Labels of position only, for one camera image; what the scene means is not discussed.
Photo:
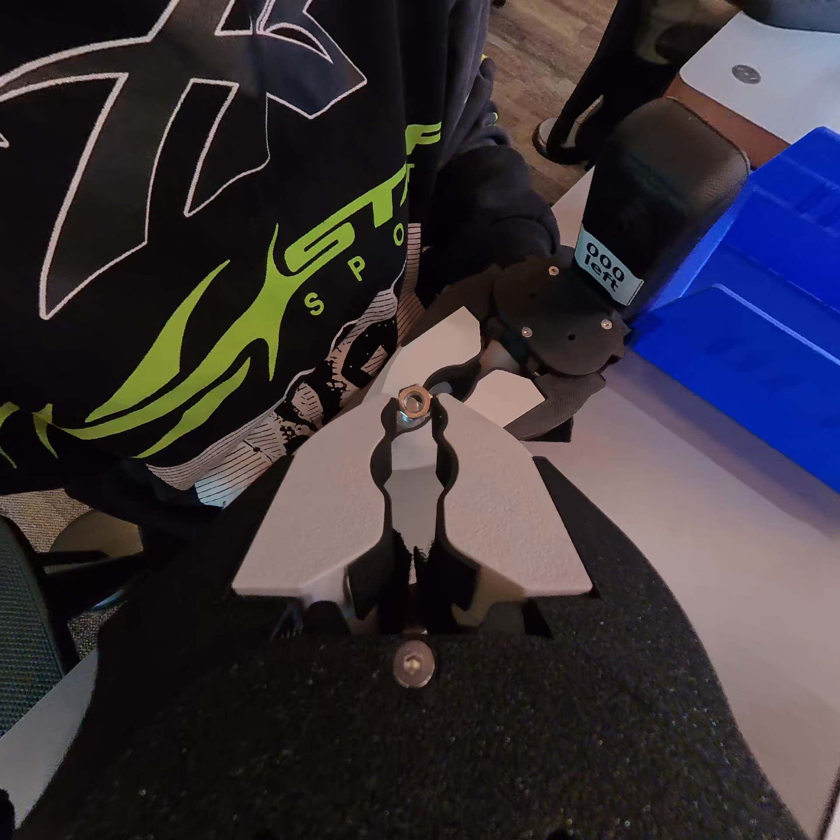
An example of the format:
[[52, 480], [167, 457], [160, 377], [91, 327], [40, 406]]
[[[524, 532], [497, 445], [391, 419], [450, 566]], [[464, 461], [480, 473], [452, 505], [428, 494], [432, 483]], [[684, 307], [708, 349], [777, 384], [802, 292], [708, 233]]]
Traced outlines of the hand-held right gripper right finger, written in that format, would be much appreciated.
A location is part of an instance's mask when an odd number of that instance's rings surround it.
[[585, 570], [534, 458], [506, 429], [454, 398], [435, 398], [436, 528], [428, 590], [454, 623], [498, 603], [588, 595]]

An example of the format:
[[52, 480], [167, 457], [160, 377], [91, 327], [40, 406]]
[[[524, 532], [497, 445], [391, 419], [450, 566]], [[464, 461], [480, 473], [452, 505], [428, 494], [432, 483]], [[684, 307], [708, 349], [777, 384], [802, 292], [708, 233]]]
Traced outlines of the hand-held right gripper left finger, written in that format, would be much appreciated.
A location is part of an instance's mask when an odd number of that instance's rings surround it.
[[299, 448], [234, 577], [238, 595], [333, 602], [366, 620], [393, 571], [396, 416], [395, 398], [373, 398]]

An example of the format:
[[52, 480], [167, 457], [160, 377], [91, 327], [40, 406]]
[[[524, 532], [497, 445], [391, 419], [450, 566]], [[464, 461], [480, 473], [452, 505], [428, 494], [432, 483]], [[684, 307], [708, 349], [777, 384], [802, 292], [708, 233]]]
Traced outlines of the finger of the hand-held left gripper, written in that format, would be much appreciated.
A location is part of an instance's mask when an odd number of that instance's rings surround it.
[[488, 344], [478, 333], [428, 330], [399, 348], [381, 372], [381, 393], [397, 397], [409, 385], [447, 383], [452, 396], [466, 402], [484, 375]]
[[455, 402], [454, 431], [501, 430], [543, 401], [532, 380], [510, 372], [490, 372], [463, 402]]

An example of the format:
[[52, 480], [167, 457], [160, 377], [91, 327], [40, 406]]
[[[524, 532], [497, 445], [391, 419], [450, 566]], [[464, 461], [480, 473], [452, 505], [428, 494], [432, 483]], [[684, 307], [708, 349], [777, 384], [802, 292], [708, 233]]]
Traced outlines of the silver hex nut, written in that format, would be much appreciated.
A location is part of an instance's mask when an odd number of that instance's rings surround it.
[[396, 425], [408, 430], [422, 426], [430, 417], [433, 396], [420, 384], [402, 388], [396, 397]]

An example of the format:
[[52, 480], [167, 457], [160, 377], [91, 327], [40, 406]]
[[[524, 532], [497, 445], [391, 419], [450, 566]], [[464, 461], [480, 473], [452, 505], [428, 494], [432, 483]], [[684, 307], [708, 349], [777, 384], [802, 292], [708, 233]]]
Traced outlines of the large blue plastic bin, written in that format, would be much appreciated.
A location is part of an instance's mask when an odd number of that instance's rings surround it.
[[839, 136], [754, 171], [635, 322], [633, 349], [839, 489]]

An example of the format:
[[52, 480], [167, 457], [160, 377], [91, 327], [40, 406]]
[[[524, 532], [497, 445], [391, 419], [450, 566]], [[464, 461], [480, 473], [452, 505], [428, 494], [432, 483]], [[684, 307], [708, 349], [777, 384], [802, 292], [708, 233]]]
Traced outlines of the person's left forearm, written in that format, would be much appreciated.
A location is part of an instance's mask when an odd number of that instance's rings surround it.
[[422, 244], [415, 293], [427, 308], [445, 288], [491, 266], [554, 257], [561, 242], [525, 160], [507, 145], [488, 145], [438, 174]]

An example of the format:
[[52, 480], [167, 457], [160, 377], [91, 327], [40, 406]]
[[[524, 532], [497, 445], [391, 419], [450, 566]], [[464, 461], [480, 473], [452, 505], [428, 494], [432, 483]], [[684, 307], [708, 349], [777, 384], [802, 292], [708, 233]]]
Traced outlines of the person's black printed shirt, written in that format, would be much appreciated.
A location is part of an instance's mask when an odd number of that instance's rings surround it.
[[2, 2], [2, 495], [222, 508], [394, 353], [490, 2]]

